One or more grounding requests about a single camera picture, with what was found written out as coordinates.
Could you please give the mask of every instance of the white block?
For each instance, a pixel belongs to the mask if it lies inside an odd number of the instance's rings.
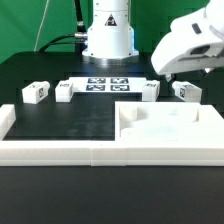
[[[73,96],[72,81],[60,81],[55,89],[56,102],[70,102]]]
[[[29,86],[22,89],[23,103],[37,104],[48,96],[50,84],[44,82],[33,82]]]
[[[202,89],[190,82],[177,82],[172,84],[175,96],[186,102],[201,102]]]
[[[159,91],[159,81],[147,81],[142,89],[142,101],[155,102],[159,96]]]
[[[120,119],[122,121],[137,120],[137,106],[133,104],[126,104],[120,106]]]
[[[0,140],[3,140],[16,120],[15,107],[5,104],[0,108]]]

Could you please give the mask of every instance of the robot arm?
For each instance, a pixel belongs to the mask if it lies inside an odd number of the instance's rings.
[[[158,75],[224,66],[224,1],[174,20],[151,60]]]

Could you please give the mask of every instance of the green wall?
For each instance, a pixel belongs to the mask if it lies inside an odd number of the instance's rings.
[[[33,51],[47,0],[0,0],[0,63],[12,54]],[[169,31],[170,22],[204,7],[209,0],[132,0],[131,25],[136,48],[152,52]],[[92,0],[81,0],[85,24],[92,23]],[[38,49],[55,37],[74,33],[73,0],[50,0]],[[72,46],[51,51],[73,51]]]

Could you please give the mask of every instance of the black table surface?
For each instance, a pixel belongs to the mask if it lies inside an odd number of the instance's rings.
[[[222,114],[223,75],[221,69],[204,79],[197,72],[177,79],[203,88],[202,104]],[[115,101],[141,101],[141,95],[80,93],[70,104],[56,104],[54,88],[71,76],[157,79],[158,101],[180,101],[153,71],[150,55],[101,67],[73,53],[18,53],[0,65],[0,105],[15,104],[17,115],[5,140],[114,140]],[[23,104],[21,89],[33,81],[49,81],[49,97]],[[0,180],[1,224],[224,223],[223,167],[1,167]]]

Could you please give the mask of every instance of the white cube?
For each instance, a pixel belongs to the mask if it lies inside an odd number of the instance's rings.
[[[22,89],[23,103],[37,104],[48,96],[49,82],[33,82]]]
[[[0,108],[0,141],[12,127],[16,120],[15,107],[12,104],[4,104]]]
[[[72,81],[60,81],[55,89],[56,102],[70,102],[73,96]]]
[[[159,96],[160,82],[153,80],[147,81],[142,89],[142,101],[155,102]]]
[[[201,102],[202,89],[190,82],[175,81],[172,84],[175,96],[186,102]]]

